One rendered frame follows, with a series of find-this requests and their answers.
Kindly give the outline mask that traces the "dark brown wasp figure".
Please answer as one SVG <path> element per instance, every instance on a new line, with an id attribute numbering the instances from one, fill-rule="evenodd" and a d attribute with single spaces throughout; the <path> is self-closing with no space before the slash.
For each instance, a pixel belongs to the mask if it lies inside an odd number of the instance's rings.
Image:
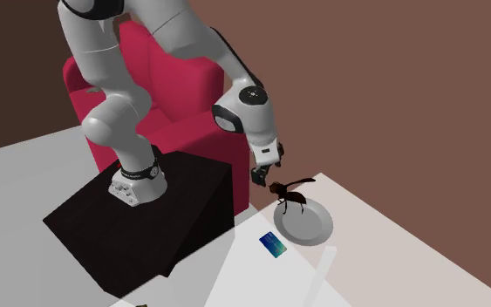
<path id="1" fill-rule="evenodd" d="M 288 202 L 292 201 L 298 203 L 301 206 L 301 213 L 304 212 L 303 206 L 307 203 L 306 198 L 303 194 L 296 191 L 289 191 L 289 186 L 296 185 L 299 183 L 315 182 L 314 178 L 303 178 L 298 181 L 293 181 L 288 184 L 282 184 L 278 181 L 274 181 L 269 185 L 269 191 L 277 196 L 278 205 L 284 204 L 283 214 L 285 215 L 288 208 Z"/>

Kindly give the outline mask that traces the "blue card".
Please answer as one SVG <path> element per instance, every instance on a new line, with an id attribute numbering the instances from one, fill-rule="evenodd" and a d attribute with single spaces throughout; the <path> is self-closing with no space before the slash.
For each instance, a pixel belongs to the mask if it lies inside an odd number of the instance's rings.
<path id="1" fill-rule="evenodd" d="M 259 242 L 275 258 L 281 256 L 287 250 L 287 247 L 271 231 L 261 236 Z"/>

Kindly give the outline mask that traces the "grey round plate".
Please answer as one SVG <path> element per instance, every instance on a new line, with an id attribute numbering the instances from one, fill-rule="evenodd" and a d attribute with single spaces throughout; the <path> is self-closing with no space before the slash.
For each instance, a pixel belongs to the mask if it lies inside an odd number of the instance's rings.
<path id="1" fill-rule="evenodd" d="M 307 198 L 305 204 L 288 201 L 287 206 L 277 205 L 273 221 L 288 241 L 302 246 L 326 242 L 334 229 L 330 212 L 311 198 Z"/>

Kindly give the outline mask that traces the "dark robot stand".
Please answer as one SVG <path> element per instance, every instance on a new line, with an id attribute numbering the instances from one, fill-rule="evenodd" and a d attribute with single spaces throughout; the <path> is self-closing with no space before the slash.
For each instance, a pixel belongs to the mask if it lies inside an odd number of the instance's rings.
<path id="1" fill-rule="evenodd" d="M 132 207 L 110 194 L 114 162 L 48 214 L 44 224 L 98 286 L 122 298 L 232 229 L 232 168 L 190 153 L 165 153 L 167 191 Z"/>

